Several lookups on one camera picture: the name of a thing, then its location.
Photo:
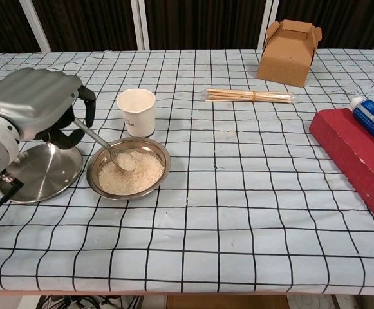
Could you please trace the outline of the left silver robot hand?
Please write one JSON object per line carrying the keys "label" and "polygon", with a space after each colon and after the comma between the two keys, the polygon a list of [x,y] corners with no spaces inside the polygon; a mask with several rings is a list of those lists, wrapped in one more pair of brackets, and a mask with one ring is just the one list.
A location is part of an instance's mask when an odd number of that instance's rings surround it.
{"label": "left silver robot hand", "polygon": [[76,75],[47,69],[21,68],[0,80],[0,117],[9,121],[21,141],[43,140],[60,149],[75,147],[82,129],[65,135],[62,129],[74,120],[73,103],[85,103],[85,124],[95,119],[96,95]]}

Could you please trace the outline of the metal spoon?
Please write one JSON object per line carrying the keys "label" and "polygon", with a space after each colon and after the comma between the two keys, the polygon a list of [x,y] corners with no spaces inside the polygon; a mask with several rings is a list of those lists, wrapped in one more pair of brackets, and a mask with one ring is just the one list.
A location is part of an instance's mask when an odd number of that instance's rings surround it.
{"label": "metal spoon", "polygon": [[135,159],[130,153],[113,148],[109,143],[99,137],[94,131],[88,128],[79,119],[74,118],[73,122],[78,126],[78,128],[82,129],[87,135],[89,135],[94,141],[96,141],[96,143],[101,145],[109,153],[111,161],[117,167],[125,171],[134,171],[136,169]]}

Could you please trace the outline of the white paper cup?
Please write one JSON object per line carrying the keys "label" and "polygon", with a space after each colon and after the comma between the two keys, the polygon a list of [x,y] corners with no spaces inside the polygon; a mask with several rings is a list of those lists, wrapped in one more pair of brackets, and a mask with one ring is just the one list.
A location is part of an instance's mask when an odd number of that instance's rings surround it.
{"label": "white paper cup", "polygon": [[117,97],[127,132],[135,137],[149,137],[155,131],[155,94],[146,89],[127,89]]}

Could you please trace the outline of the white rice heap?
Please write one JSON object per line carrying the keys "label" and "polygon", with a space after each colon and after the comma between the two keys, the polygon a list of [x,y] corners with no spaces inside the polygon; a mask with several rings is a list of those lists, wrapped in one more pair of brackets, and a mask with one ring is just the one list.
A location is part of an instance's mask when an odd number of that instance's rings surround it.
{"label": "white rice heap", "polygon": [[99,172],[100,188],[109,194],[132,195],[153,186],[163,175],[164,167],[153,155],[132,151],[136,169],[125,171],[108,162]]}

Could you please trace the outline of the empty steel plate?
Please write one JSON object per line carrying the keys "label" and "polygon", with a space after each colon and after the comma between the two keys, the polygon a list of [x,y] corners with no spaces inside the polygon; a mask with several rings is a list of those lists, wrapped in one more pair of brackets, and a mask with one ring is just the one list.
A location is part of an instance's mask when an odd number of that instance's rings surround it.
{"label": "empty steel plate", "polygon": [[41,144],[18,155],[7,171],[24,183],[11,198],[16,203],[35,203],[65,191],[83,167],[80,151],[63,150],[53,144]]}

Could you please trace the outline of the steel bowl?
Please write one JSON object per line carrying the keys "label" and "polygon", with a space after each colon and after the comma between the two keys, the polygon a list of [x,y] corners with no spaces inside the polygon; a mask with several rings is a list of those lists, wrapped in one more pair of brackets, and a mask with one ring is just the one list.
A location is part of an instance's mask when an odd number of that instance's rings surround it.
{"label": "steel bowl", "polygon": [[106,164],[110,161],[109,154],[103,149],[99,149],[90,159],[87,164],[86,179],[88,185],[97,194],[112,200],[131,200],[145,196],[157,189],[162,182],[167,178],[171,169],[171,158],[166,148],[149,138],[123,138],[112,142],[112,146],[119,150],[138,151],[147,155],[153,156],[161,164],[163,171],[160,177],[154,181],[149,187],[142,191],[131,194],[112,194],[105,191],[99,182],[99,174]]}

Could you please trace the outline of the light blue checkered tablecloth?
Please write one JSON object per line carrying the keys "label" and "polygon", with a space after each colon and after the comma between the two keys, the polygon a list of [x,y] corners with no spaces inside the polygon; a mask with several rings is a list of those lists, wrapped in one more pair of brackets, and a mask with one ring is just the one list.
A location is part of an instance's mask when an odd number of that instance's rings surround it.
{"label": "light blue checkered tablecloth", "polygon": [[[374,50],[319,50],[303,88],[258,80],[257,50],[2,53],[78,75],[94,129],[127,136],[117,95],[156,95],[159,189],[115,201],[86,175],[61,195],[0,208],[0,291],[374,295],[374,215],[309,132],[315,113],[374,100]],[[207,102],[207,89],[288,92],[294,103]]]}

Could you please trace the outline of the wrapped wooden chopstick bundle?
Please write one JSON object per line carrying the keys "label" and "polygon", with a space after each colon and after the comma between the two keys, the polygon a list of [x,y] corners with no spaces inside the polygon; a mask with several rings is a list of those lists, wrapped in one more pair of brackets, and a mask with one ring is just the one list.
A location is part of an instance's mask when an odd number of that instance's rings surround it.
{"label": "wrapped wooden chopstick bundle", "polygon": [[207,89],[205,100],[207,102],[273,102],[292,104],[295,96],[288,92]]}

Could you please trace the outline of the brown cardboard gable box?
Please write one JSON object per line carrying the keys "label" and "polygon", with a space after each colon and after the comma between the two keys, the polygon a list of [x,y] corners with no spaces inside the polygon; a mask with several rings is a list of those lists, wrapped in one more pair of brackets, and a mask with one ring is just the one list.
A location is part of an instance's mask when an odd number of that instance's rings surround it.
{"label": "brown cardboard gable box", "polygon": [[257,78],[303,87],[321,39],[321,28],[312,23],[274,21],[266,30]]}

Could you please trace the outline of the brown wooden board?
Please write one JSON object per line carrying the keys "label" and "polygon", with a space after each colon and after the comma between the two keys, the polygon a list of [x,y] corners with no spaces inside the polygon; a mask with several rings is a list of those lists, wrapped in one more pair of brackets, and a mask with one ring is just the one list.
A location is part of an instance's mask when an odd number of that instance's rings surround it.
{"label": "brown wooden board", "polygon": [[172,295],[166,309],[290,309],[285,295]]}

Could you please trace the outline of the long red box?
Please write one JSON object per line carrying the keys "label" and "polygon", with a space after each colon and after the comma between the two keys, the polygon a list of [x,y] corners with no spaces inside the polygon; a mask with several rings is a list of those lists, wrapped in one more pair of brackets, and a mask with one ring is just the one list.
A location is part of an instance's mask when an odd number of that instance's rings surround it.
{"label": "long red box", "polygon": [[349,109],[317,112],[309,130],[374,213],[374,137]]}

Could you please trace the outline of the white partition post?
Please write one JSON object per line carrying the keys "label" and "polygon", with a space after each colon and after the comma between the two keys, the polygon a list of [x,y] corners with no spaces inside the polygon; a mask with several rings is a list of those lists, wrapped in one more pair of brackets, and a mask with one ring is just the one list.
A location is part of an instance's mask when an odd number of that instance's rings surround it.
{"label": "white partition post", "polygon": [[51,47],[42,27],[39,16],[36,12],[36,9],[33,5],[32,0],[19,0],[19,3],[23,9],[23,12],[26,16],[28,24],[32,29],[34,37],[41,49],[42,52],[51,52]]}
{"label": "white partition post", "polygon": [[136,45],[138,50],[149,51],[149,32],[145,0],[131,0],[133,24],[135,29]]}
{"label": "white partition post", "polygon": [[265,0],[265,7],[263,11],[263,18],[261,21],[261,28],[259,32],[259,39],[257,49],[262,49],[266,40],[266,30],[277,16],[277,9],[280,0]]}

